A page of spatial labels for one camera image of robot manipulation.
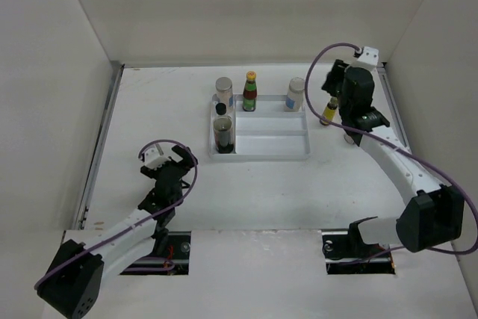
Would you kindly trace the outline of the white powder jar silver lid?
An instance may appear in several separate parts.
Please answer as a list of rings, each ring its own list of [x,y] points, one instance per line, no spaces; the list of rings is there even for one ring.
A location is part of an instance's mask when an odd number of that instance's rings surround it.
[[[230,114],[234,108],[232,80],[228,77],[220,77],[216,80],[215,87],[219,102],[226,106],[226,111]]]

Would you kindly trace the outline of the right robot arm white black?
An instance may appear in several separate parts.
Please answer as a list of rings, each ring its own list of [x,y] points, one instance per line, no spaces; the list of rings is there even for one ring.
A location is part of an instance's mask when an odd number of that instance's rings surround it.
[[[358,222],[347,249],[365,255],[375,243],[401,244],[412,253],[455,240],[462,233],[465,200],[410,157],[386,117],[373,105],[375,84],[367,69],[336,60],[322,86],[338,100],[341,124],[398,190],[400,216]]]

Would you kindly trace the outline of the yellow cap sauce bottle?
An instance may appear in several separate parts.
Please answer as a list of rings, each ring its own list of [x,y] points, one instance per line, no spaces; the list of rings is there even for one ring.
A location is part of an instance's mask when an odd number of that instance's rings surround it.
[[[257,84],[256,73],[249,71],[246,74],[246,82],[243,89],[243,104],[244,111],[254,111],[257,103]]]

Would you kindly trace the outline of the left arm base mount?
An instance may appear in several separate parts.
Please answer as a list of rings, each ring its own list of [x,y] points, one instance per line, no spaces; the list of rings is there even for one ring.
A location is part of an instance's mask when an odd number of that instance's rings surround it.
[[[155,236],[150,254],[126,268],[123,276],[188,275],[191,251],[191,231],[168,232]]]

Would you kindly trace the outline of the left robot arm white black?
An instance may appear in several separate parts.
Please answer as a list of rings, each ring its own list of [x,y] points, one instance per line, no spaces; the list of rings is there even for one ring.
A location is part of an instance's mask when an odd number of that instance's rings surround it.
[[[34,289],[37,296],[65,318],[83,318],[96,303],[102,286],[137,260],[160,258],[167,251],[167,225],[192,191],[184,177],[199,164],[190,148],[168,140],[178,160],[161,150],[162,140],[146,144],[138,158],[141,173],[154,187],[124,220],[83,242],[62,243]]]

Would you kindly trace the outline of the small yellow label bottle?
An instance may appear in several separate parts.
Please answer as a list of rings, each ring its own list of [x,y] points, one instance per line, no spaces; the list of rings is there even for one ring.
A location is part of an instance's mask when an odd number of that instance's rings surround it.
[[[328,126],[334,120],[337,109],[338,99],[332,96],[323,110],[323,119],[320,120],[320,124],[323,126]]]

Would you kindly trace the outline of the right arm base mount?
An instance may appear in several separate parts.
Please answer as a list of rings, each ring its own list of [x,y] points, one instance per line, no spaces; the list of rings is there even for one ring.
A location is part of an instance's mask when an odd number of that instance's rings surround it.
[[[395,274],[388,244],[365,244],[348,230],[321,232],[329,275]]]

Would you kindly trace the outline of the tall white spice jar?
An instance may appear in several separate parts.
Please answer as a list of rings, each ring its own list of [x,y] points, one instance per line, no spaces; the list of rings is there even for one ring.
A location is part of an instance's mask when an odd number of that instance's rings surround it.
[[[305,93],[305,80],[303,78],[292,78],[288,85],[288,92],[285,98],[284,109],[287,112],[298,112],[303,104]]]

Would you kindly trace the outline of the brown jar white lid front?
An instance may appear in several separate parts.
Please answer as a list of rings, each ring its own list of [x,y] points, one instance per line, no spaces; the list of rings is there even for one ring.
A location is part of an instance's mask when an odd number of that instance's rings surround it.
[[[348,134],[344,134],[344,139],[345,139],[345,141],[346,141],[348,144],[350,144],[350,145],[354,145],[354,144],[355,144],[353,138],[352,138],[351,136],[349,136]]]

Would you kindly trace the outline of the white divided organizer tray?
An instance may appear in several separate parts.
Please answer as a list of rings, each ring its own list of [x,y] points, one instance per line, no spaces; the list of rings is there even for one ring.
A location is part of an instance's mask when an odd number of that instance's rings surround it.
[[[242,109],[242,95],[234,96],[230,114],[235,147],[217,151],[214,131],[209,131],[208,154],[218,162],[304,161],[311,154],[305,107],[285,110],[285,95],[259,95],[253,112]]]

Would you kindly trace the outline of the glass bottle black cap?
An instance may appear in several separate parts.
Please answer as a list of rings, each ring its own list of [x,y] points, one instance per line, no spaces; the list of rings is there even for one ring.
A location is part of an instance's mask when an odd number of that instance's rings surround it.
[[[235,139],[233,135],[233,121],[228,115],[227,106],[222,102],[215,105],[216,117],[213,121],[213,133],[216,150],[220,154],[229,154],[234,151]]]

